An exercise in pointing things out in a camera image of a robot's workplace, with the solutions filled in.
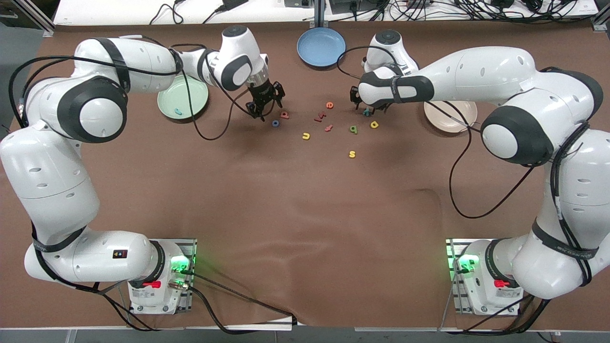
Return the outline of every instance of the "plate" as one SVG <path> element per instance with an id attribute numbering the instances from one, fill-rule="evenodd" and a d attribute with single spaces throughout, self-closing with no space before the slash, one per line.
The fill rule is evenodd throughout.
<path id="1" fill-rule="evenodd" d="M 345 52 L 345 40 L 335 30 L 325 27 L 309 29 L 296 43 L 303 62 L 314 67 L 330 67 Z"/>
<path id="2" fill-rule="evenodd" d="M 193 104 L 193 113 L 196 115 L 207 104 L 209 96 L 207 85 L 199 80 L 187 76 L 188 87 L 191 93 L 191 102 Z M 157 105 L 163 114 L 174 120 L 190 120 L 191 113 L 188 107 L 187 85 L 184 77 L 177 76 L 170 88 L 159 92 L 157 95 Z"/>
<path id="3" fill-rule="evenodd" d="M 445 103 L 444 101 L 432 101 L 432 103 L 453 117 L 449 118 L 432 105 L 428 104 L 427 102 L 424 103 L 423 111 L 426 114 L 426 118 L 437 129 L 450 133 L 458 133 L 466 130 L 462 117 L 460 117 L 453 107 L 449 106 L 449 104 Z M 464 118 L 466 118 L 466 121 L 470 126 L 476 122 L 477 111 L 475 103 L 472 101 L 449 101 L 449 103 L 462 112 L 462 115 Z"/>

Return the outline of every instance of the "black sticker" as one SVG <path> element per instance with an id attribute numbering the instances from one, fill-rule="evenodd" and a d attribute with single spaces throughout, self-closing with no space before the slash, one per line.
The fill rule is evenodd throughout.
<path id="1" fill-rule="evenodd" d="M 127 258 L 127 250 L 115 250 L 112 252 L 112 258 Z"/>

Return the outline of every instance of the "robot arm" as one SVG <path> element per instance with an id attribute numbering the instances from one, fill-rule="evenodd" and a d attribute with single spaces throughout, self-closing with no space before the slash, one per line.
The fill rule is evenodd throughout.
<path id="1" fill-rule="evenodd" d="M 573 291 L 584 279 L 577 259 L 588 261 L 591 275 L 610 263 L 610 134 L 586 129 L 569 140 L 601 105 L 603 92 L 594 79 L 556 68 L 537 71 L 528 52 L 507 47 L 465 49 L 409 74 L 387 59 L 381 63 L 365 67 L 357 88 L 361 101 L 375 108 L 490 102 L 498 107 L 481 126 L 487 150 L 507 162 L 545 165 L 544 202 L 530 233 L 476 241 L 457 263 L 475 314 L 495 313 L 523 290 L 543 299 Z M 566 144 L 568 156 L 558 156 Z M 552 158 L 562 159 L 559 195 L 550 188 Z M 560 220 L 569 224 L 581 248 L 567 244 Z M 510 310 L 502 314 L 516 313 Z"/>
<path id="2" fill-rule="evenodd" d="M 225 30 L 242 31 L 245 40 L 225 39 L 221 51 L 212 52 L 213 70 L 229 90 L 247 80 L 268 83 L 261 76 L 267 73 L 265 57 L 250 31 Z M 179 290 L 170 285 L 184 282 L 178 271 L 188 267 L 188 260 L 168 241 L 88 227 L 99 199 L 81 160 L 81 144 L 117 138 L 127 121 L 127 93 L 165 90 L 183 66 L 189 76 L 211 83 L 195 63 L 202 61 L 201 51 L 178 53 L 140 40 L 93 38 L 79 44 L 74 55 L 112 65 L 75 60 L 69 78 L 38 81 L 25 96 L 23 117 L 29 126 L 0 143 L 6 175 L 35 226 L 26 271 L 60 284 L 127 280 L 132 302 L 146 313 L 173 313 Z M 236 60 L 244 62 L 236 67 Z"/>

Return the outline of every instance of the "red button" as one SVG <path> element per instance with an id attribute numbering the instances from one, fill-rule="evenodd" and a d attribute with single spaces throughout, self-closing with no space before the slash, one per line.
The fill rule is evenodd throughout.
<path id="1" fill-rule="evenodd" d="M 507 281 L 502 281 L 502 280 L 494 280 L 493 285 L 496 286 L 497 288 L 502 288 L 502 287 L 510 285 L 510 283 Z"/>
<path id="2" fill-rule="evenodd" d="M 161 288 L 161 281 L 145 282 L 143 286 L 151 286 L 152 288 Z"/>

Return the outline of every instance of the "brown table surface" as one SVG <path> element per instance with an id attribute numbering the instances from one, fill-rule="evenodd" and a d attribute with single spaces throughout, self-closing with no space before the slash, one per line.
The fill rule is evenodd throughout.
<path id="1" fill-rule="evenodd" d="M 466 220 L 448 195 L 448 174 L 464 148 L 465 134 L 447 136 L 426 122 L 421 104 L 392 106 L 364 117 L 349 100 L 356 80 L 336 69 L 313 70 L 299 60 L 296 41 L 305 23 L 248 25 L 270 56 L 272 81 L 286 90 L 289 120 L 272 128 L 234 112 L 227 134 L 200 139 L 192 125 L 169 122 L 155 94 L 130 94 L 128 124 L 116 140 L 86 144 L 82 155 L 101 200 L 91 227 L 127 230 L 150 238 L 196 237 L 197 270 L 262 301 L 293 312 L 307 325 L 326 327 L 438 327 L 450 280 L 448 237 L 512 237 L 529 231 L 541 204 L 542 169 L 492 215 Z M 425 66 L 451 52 L 486 45 L 528 50 L 539 68 L 555 65 L 595 77 L 610 90 L 610 44 L 587 23 L 517 24 L 333 23 L 348 47 L 367 45 L 384 29 L 403 35 L 409 54 Z M 226 25 L 154 27 L 60 27 L 44 39 L 39 55 L 71 54 L 90 37 L 141 33 L 163 44 L 204 43 L 219 48 Z M 342 67 L 359 74 L 365 50 Z M 68 76 L 63 63 L 40 76 Z M 198 120 L 207 135 L 218 133 L 230 102 L 210 89 L 210 106 Z M 245 103 L 247 96 L 240 100 Z M 334 102 L 326 110 L 327 101 Z M 478 104 L 478 121 L 493 109 Z M 608 105 L 592 120 L 610 129 Z M 325 110 L 322 123 L 313 121 Z M 275 109 L 268 117 L 279 117 Z M 372 120 L 379 128 L 368 127 Z M 331 132 L 324 127 L 333 125 Z M 357 125 L 358 135 L 349 132 Z M 311 139 L 304 141 L 303 132 Z M 348 158 L 354 150 L 356 158 Z M 525 169 L 491 156 L 475 137 L 455 174 L 455 195 L 468 214 L 495 204 Z M 122 325 L 101 298 L 30 278 L 23 255 L 31 242 L 28 217 L 0 173 L 0 325 L 65 327 Z M 204 268 L 205 263 L 213 268 Z M 211 270 L 224 273 L 221 276 Z M 610 330 L 607 271 L 553 302 L 534 328 Z M 197 282 L 222 322 L 253 323 L 281 315 Z M 475 316 L 450 310 L 446 327 L 465 328 Z M 211 325 L 204 306 L 176 316 L 146 318 L 157 327 Z M 502 327 L 491 320 L 487 328 Z"/>

